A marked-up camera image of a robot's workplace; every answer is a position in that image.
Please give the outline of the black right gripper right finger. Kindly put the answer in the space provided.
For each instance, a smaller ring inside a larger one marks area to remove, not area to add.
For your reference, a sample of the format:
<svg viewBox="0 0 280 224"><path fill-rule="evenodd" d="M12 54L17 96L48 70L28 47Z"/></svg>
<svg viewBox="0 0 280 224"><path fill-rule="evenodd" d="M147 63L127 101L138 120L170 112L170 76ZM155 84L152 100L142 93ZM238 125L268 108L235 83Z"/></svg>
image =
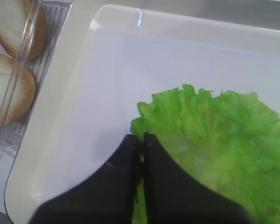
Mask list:
<svg viewBox="0 0 280 224"><path fill-rule="evenodd" d="M251 224L238 203L187 174L154 134L143 142L144 195L149 224Z"/></svg>

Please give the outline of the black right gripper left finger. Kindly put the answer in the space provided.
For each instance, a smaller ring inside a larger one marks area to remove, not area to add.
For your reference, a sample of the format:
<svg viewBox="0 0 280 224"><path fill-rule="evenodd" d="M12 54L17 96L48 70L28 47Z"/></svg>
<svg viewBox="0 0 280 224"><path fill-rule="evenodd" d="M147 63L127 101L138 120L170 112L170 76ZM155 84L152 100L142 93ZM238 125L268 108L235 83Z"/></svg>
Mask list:
<svg viewBox="0 0 280 224"><path fill-rule="evenodd" d="M43 203L31 224L130 224L138 178L138 138L126 135L90 177Z"/></svg>

